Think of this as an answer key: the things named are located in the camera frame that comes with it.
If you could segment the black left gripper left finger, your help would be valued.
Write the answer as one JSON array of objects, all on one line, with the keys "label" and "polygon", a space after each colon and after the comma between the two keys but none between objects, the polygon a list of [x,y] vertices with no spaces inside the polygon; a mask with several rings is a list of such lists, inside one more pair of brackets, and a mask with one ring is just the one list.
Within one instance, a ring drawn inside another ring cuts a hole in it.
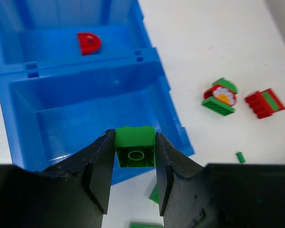
[{"label": "black left gripper left finger", "polygon": [[115,130],[43,171],[0,164],[0,228],[99,228],[108,211]]}]

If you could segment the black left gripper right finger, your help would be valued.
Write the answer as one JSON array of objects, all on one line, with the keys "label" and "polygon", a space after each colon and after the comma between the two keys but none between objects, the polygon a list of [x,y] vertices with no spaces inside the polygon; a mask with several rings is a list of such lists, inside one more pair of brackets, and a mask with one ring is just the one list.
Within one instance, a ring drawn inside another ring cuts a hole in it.
[{"label": "black left gripper right finger", "polygon": [[285,228],[285,165],[201,166],[156,134],[160,215],[167,228]]}]

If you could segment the small green tile piece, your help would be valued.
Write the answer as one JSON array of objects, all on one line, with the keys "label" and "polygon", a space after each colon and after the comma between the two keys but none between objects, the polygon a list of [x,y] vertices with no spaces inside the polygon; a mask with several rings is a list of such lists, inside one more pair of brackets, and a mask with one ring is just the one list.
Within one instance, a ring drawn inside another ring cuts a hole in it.
[{"label": "small green tile piece", "polygon": [[239,163],[241,163],[241,164],[246,163],[246,159],[245,159],[242,152],[236,152],[236,157],[237,157]]}]

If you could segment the green sloped 2x2 brick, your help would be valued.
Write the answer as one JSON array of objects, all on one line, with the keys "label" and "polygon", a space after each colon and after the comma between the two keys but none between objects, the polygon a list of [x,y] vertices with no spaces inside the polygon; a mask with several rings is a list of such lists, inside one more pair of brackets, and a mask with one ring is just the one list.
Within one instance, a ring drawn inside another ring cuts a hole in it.
[{"label": "green sloped 2x2 brick", "polygon": [[155,128],[120,127],[115,130],[115,152],[120,168],[155,167]]}]

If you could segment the green curved brick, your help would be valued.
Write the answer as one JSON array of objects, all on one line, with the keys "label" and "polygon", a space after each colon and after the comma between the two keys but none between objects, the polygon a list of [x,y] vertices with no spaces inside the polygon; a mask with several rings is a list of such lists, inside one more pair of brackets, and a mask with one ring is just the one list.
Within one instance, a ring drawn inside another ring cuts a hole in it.
[{"label": "green curved brick", "polygon": [[270,95],[269,92],[262,92],[262,96],[265,98],[273,112],[278,112],[282,110],[282,107],[278,104],[278,102]]},{"label": "green curved brick", "polygon": [[236,87],[236,85],[223,77],[219,78],[217,81],[212,83],[212,86],[216,85],[223,86],[228,90],[230,90],[231,92],[233,92],[234,94],[238,93],[238,88]]}]

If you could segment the green 2x4 plate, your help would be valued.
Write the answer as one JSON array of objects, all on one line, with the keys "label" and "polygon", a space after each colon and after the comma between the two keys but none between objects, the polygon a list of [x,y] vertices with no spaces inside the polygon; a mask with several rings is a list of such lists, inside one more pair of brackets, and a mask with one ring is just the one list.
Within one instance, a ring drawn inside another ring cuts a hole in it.
[{"label": "green 2x4 plate", "polygon": [[131,222],[129,228],[164,228],[164,225],[158,223]]}]

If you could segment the green base plate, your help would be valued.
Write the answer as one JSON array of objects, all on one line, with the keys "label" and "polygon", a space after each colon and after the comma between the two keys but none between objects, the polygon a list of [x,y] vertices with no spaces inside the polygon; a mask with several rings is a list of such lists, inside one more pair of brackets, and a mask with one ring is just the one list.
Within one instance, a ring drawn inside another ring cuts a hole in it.
[{"label": "green base plate", "polygon": [[235,112],[235,109],[232,106],[229,106],[226,103],[219,101],[214,97],[209,97],[207,99],[204,99],[201,102],[201,105],[222,116],[227,116]]}]

